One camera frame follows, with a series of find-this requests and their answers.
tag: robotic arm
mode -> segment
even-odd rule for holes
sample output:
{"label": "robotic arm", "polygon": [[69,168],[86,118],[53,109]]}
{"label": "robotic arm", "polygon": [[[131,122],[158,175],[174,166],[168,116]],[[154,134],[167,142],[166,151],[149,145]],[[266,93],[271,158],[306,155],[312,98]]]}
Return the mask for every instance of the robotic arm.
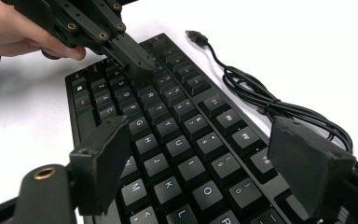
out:
{"label": "robotic arm", "polygon": [[66,47],[84,46],[115,59],[130,80],[144,81],[153,59],[128,34],[117,0],[3,0],[58,38]]}

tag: white surface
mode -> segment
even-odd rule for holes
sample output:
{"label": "white surface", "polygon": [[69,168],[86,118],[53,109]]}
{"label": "white surface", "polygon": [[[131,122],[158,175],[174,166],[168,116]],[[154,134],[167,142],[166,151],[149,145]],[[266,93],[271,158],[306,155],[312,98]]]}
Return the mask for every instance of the white surface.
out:
{"label": "white surface", "polygon": [[[143,0],[122,15],[135,40],[166,33],[225,90],[209,50],[185,37],[185,30],[202,32],[223,63],[344,128],[358,158],[358,1]],[[2,60],[0,203],[18,195],[22,177],[35,167],[68,163],[73,142],[64,77],[99,59],[89,52],[82,62],[50,61],[41,53]],[[266,119],[234,100],[269,133]]]}

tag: black cable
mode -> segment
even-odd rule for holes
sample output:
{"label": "black cable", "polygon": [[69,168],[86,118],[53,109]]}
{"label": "black cable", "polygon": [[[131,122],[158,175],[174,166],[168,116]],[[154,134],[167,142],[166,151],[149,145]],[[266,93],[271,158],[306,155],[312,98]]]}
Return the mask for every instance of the black cable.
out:
{"label": "black cable", "polygon": [[326,130],[329,133],[326,139],[332,141],[335,137],[338,138],[345,149],[352,153],[353,143],[351,137],[336,123],[306,107],[282,102],[270,93],[257,78],[242,72],[236,67],[220,62],[216,57],[213,47],[208,43],[206,36],[196,31],[186,31],[186,34],[191,41],[201,47],[206,46],[211,50],[214,60],[223,67],[225,73],[223,75],[223,82],[228,89],[238,95],[243,101],[259,107],[257,111],[260,114],[266,115],[271,121],[275,116],[303,120]]}

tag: human hand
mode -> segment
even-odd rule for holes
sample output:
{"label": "human hand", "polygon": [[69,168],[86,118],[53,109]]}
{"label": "human hand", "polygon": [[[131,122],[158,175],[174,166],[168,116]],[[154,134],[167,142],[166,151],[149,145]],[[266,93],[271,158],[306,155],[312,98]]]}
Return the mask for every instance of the human hand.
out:
{"label": "human hand", "polygon": [[67,48],[46,30],[0,1],[0,55],[17,56],[42,49],[59,58],[82,60],[84,47]]}

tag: keyboard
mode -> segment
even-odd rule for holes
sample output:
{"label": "keyboard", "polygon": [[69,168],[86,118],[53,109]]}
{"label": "keyboard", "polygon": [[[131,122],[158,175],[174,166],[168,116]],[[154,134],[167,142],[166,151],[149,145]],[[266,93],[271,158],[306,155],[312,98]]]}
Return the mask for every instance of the keyboard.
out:
{"label": "keyboard", "polygon": [[112,59],[65,78],[74,143],[117,115],[131,156],[108,214],[85,223],[299,223],[308,216],[267,150],[269,138],[168,36],[140,43],[156,69],[126,79]]}

